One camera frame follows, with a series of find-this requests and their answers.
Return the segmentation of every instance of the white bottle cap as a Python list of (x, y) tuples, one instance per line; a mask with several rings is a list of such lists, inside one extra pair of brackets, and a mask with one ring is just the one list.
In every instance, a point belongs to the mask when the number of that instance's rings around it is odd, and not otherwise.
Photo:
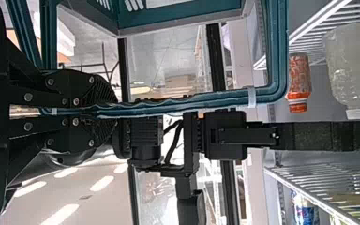
[(346, 110), (347, 118), (349, 120), (357, 120), (360, 119), (360, 109), (351, 109)]

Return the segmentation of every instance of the can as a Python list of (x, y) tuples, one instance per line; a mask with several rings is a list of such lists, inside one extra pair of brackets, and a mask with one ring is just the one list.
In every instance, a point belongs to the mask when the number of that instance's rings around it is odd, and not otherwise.
[(295, 225), (320, 225), (319, 207), (297, 192), (292, 192)]

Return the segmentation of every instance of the wire shelf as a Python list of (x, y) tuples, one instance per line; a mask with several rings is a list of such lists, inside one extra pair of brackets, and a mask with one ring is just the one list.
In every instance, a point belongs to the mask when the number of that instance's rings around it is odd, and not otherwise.
[[(307, 53), (309, 63), (325, 65), (323, 36), (340, 25), (360, 23), (360, 0), (332, 0), (289, 36), (289, 53)], [(253, 65), (266, 69), (266, 57)]]
[(360, 164), (264, 168), (284, 186), (346, 224), (360, 225)]

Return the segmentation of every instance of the clear plastic bottle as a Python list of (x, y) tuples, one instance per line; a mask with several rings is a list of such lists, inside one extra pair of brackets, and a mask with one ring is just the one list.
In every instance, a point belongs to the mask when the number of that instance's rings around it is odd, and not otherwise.
[(360, 119), (360, 22), (323, 37), (333, 96), (347, 106), (348, 119)]
[(292, 191), (292, 204), (295, 225), (319, 225), (320, 214), (317, 205), (311, 203), (301, 194)]

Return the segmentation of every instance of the bolt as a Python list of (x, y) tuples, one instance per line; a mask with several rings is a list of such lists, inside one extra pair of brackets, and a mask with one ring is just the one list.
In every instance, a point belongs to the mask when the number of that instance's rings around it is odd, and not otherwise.
[(78, 118), (75, 118), (75, 119), (72, 120), (72, 125), (73, 125), (73, 126), (76, 127), (76, 126), (78, 126), (79, 124), (80, 124), (80, 120), (79, 120)]
[(94, 145), (95, 145), (95, 141), (94, 141), (94, 140), (90, 140), (90, 141), (89, 141), (89, 146), (90, 146), (90, 147), (93, 147)]
[(32, 101), (32, 97), (33, 95), (31, 93), (27, 93), (24, 95), (24, 100), (30, 102)]
[(80, 99), (75, 97), (74, 98), (74, 105), (79, 105), (80, 104)]
[(67, 120), (67, 119), (64, 119), (63, 121), (61, 121), (61, 124), (62, 124), (63, 126), (66, 126), (66, 125), (68, 124), (68, 120)]
[(33, 125), (31, 123), (29, 123), (29, 122), (25, 123), (24, 124), (24, 130), (27, 131), (27, 132), (30, 131), (32, 129), (32, 126)]
[(53, 144), (53, 139), (48, 139), (48, 141), (46, 142), (46, 144), (48, 144), (48, 146), (51, 146)]
[(54, 79), (52, 79), (52, 78), (48, 79), (48, 85), (53, 86), (54, 85)]
[(68, 103), (68, 99), (63, 98), (63, 100), (61, 100), (61, 103), (62, 103), (63, 105), (67, 105), (67, 103)]

